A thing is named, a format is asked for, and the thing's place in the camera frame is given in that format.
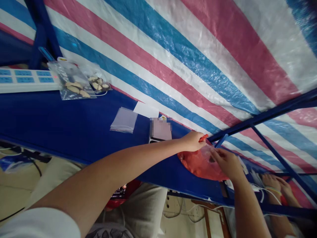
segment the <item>blue stripe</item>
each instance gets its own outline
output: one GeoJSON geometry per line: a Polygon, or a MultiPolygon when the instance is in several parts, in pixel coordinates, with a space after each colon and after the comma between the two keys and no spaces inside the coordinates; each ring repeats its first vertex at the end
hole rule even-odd
{"type": "Polygon", "coordinates": [[[144,0],[105,2],[186,65],[233,107],[252,115],[260,113],[223,72],[144,0]]]}
{"type": "Polygon", "coordinates": [[[307,139],[289,123],[272,119],[264,122],[264,124],[298,149],[305,151],[307,154],[317,159],[317,145],[307,139]]]}
{"type": "Polygon", "coordinates": [[[317,12],[312,0],[286,0],[298,27],[317,57],[317,12]]]}
{"type": "Polygon", "coordinates": [[[238,147],[239,149],[241,149],[242,151],[248,151],[257,157],[260,157],[264,161],[266,161],[272,165],[275,165],[276,167],[278,167],[282,171],[286,170],[284,168],[284,166],[281,164],[281,162],[279,162],[277,159],[274,159],[272,156],[264,153],[263,151],[256,150],[256,149],[252,148],[251,146],[249,146],[248,144],[244,143],[243,141],[241,141],[235,137],[232,137],[232,136],[227,137],[226,140],[228,142],[230,142],[231,144],[233,144],[235,147],[238,147]]]}
{"type": "MultiPolygon", "coordinates": [[[[54,29],[56,32],[56,36],[58,38],[58,42],[61,47],[67,49],[68,51],[74,52],[75,54],[78,54],[88,59],[91,62],[98,63],[100,67],[104,69],[105,71],[107,71],[108,73],[123,80],[124,82],[133,86],[137,90],[141,91],[142,93],[154,98],[159,103],[172,109],[173,111],[175,111],[182,117],[191,120],[192,122],[204,128],[205,130],[211,133],[217,133],[220,131],[218,127],[214,126],[209,121],[191,112],[190,110],[188,110],[186,107],[184,107],[182,104],[180,104],[173,98],[164,94],[162,91],[158,90],[153,85],[145,82],[143,79],[133,74],[132,72],[128,71],[127,69],[117,64],[113,60],[109,59],[108,57],[104,56],[100,52],[92,49],[85,43],[81,42],[80,40],[73,37],[72,35],[69,35],[66,32],[58,29],[57,27],[54,27],[54,29]]],[[[272,157],[268,156],[262,151],[257,151],[255,149],[249,148],[247,144],[240,141],[239,139],[232,138],[230,142],[234,144],[236,147],[242,148],[242,150],[248,150],[248,151],[252,150],[252,153],[254,155],[261,157],[264,160],[268,160],[269,163],[274,164],[277,167],[283,169],[283,167],[277,164],[276,161],[274,161],[272,157]]]]}
{"type": "Polygon", "coordinates": [[[0,1],[0,8],[36,30],[29,10],[16,0],[0,1]]]}
{"type": "Polygon", "coordinates": [[[301,176],[300,178],[317,194],[317,183],[311,176],[301,176]]]}

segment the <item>plastic bag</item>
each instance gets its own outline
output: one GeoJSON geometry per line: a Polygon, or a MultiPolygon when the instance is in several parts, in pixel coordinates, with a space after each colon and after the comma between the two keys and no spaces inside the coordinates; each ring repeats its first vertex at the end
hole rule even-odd
{"type": "Polygon", "coordinates": [[[100,66],[96,63],[78,65],[81,72],[88,78],[90,84],[97,92],[112,90],[100,66]]]}
{"type": "Polygon", "coordinates": [[[123,133],[133,133],[137,117],[138,114],[134,111],[120,107],[113,123],[110,126],[110,130],[123,133]]]}
{"type": "Polygon", "coordinates": [[[60,79],[60,95],[62,100],[97,98],[87,77],[79,68],[69,62],[49,62],[50,70],[54,71],[60,79]]]}
{"type": "Polygon", "coordinates": [[[210,151],[214,149],[213,146],[206,145],[195,152],[179,152],[177,156],[185,168],[197,177],[216,181],[228,180],[218,163],[211,157],[210,151]]]}

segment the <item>tarpaulin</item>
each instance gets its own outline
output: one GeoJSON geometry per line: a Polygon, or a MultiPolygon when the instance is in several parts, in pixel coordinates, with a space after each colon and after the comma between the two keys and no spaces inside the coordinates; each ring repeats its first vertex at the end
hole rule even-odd
{"type": "MultiPolygon", "coordinates": [[[[209,135],[317,87],[317,15],[305,0],[44,0],[66,58],[100,65],[115,89],[209,135]]],[[[28,43],[23,0],[0,2],[0,29],[28,43]]],[[[317,111],[257,126],[299,173],[317,172],[317,111]]],[[[285,168],[252,129],[223,144],[285,168]]],[[[317,188],[314,177],[312,187],[317,188]]]]}

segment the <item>hand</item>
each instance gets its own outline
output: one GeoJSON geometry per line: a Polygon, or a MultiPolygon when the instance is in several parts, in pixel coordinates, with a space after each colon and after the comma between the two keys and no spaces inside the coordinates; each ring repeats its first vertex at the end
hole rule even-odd
{"type": "Polygon", "coordinates": [[[217,148],[211,150],[211,155],[232,183],[242,181],[245,178],[242,165],[235,154],[227,150],[217,148]]]}
{"type": "Polygon", "coordinates": [[[262,182],[264,186],[269,186],[277,191],[281,191],[281,184],[279,181],[276,179],[276,176],[271,175],[271,174],[264,174],[262,175],[262,182]]]}
{"type": "Polygon", "coordinates": [[[291,186],[282,178],[275,176],[281,186],[281,192],[285,197],[293,197],[291,186]]]}
{"type": "Polygon", "coordinates": [[[207,143],[205,141],[199,142],[199,139],[204,134],[201,132],[189,132],[186,136],[179,139],[182,144],[182,151],[197,151],[204,147],[207,143]]]}

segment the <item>power strip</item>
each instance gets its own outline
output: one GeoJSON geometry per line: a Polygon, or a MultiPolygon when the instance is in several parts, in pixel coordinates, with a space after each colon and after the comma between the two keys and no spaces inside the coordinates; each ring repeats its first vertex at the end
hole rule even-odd
{"type": "Polygon", "coordinates": [[[0,68],[0,93],[52,91],[59,87],[53,71],[0,68]]]}

